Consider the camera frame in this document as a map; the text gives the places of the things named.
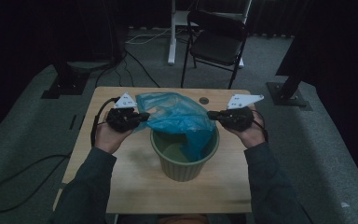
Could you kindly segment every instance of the plastic bag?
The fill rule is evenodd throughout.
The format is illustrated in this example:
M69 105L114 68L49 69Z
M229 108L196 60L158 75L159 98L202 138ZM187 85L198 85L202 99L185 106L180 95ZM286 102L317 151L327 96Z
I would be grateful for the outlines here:
M181 146L190 161L199 161L201 151L212 137L216 125L207 110L192 99L176 92L150 92L136 95L139 112L150 113L145 126L164 133L184 133L187 143Z

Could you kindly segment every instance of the person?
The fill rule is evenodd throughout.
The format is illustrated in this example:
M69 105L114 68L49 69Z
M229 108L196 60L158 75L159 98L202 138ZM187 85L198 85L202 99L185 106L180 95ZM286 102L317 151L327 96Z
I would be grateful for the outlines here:
M258 113L254 115L255 121L263 125ZM269 149L262 128L253 124L243 132L226 130L237 135L245 146L255 223L310 223L294 187ZM95 147L62 191L49 223L104 223L117 160L112 154L131 133L115 132L107 123L98 126Z

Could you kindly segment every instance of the green bucket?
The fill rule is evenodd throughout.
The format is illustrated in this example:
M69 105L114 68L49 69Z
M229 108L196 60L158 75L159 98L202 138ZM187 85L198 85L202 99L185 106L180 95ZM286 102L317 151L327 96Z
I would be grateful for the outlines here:
M150 134L150 141L159 156L162 171L170 179L180 182L189 181L200 174L205 162L216 152L219 139L219 131L216 128L211 140L201 151L203 159L189 161L180 150L180 146L186 142L185 134L169 134L153 130Z

